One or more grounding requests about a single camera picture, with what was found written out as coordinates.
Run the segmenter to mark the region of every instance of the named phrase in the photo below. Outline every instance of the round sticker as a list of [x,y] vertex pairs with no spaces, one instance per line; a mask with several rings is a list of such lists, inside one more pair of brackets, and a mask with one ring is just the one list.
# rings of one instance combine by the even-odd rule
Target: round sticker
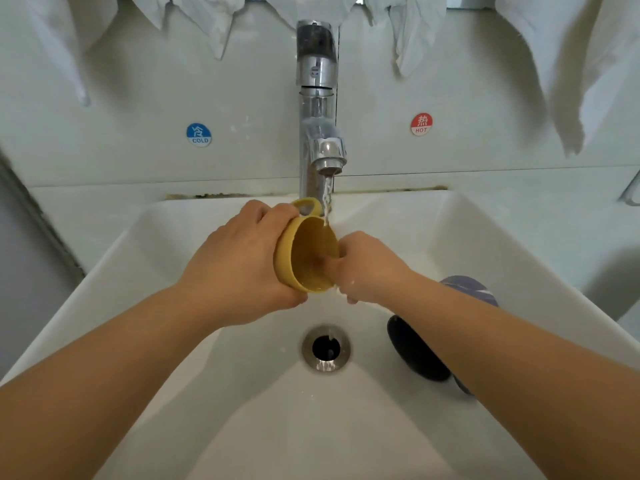
[[192,123],[187,127],[187,139],[196,146],[211,143],[211,131],[202,123]]
[[411,133],[416,136],[426,135],[433,126],[433,118],[428,112],[416,114],[411,121]]

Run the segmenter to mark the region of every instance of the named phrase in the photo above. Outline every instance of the cup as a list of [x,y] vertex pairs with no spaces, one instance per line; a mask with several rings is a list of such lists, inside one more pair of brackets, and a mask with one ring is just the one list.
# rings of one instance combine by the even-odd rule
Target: cup
[[276,276],[304,293],[322,293],[334,283],[318,269],[316,261],[320,256],[340,257],[338,239],[331,227],[324,225],[317,199],[301,198],[292,204],[307,215],[293,218],[280,235],[273,257]]

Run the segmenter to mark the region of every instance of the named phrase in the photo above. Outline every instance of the person's left hand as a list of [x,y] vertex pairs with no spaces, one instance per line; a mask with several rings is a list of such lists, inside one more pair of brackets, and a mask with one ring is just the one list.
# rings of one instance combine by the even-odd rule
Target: person's left hand
[[186,266],[175,288],[213,328],[249,323],[307,300],[276,277],[273,254],[298,209],[251,200],[213,232]]

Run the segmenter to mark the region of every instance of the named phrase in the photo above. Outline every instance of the hand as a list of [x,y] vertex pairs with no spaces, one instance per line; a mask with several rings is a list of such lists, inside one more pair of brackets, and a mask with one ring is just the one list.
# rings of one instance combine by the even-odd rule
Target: hand
[[175,285],[198,316],[215,327],[249,323],[304,303],[307,295],[278,281],[273,269],[276,243],[299,215],[290,204],[251,200],[213,232]]
[[349,303],[380,303],[388,284],[410,271],[381,241],[364,232],[340,240],[340,258],[322,258],[324,273],[347,295]]

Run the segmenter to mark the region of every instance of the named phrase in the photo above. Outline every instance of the white sink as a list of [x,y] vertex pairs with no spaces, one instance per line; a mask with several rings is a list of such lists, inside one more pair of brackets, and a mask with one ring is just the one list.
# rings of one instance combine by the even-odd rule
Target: white sink
[[[149,208],[5,380],[172,284],[208,233],[245,201]],[[432,191],[334,202],[339,235],[371,233],[436,280],[471,276],[503,308],[640,369],[640,344],[464,197]],[[389,316],[327,292],[216,332],[171,375],[97,478],[543,478],[476,400],[452,381],[432,383],[409,370],[388,339]],[[305,333],[322,323],[344,329],[352,346],[348,363],[331,374],[311,370],[300,354]]]

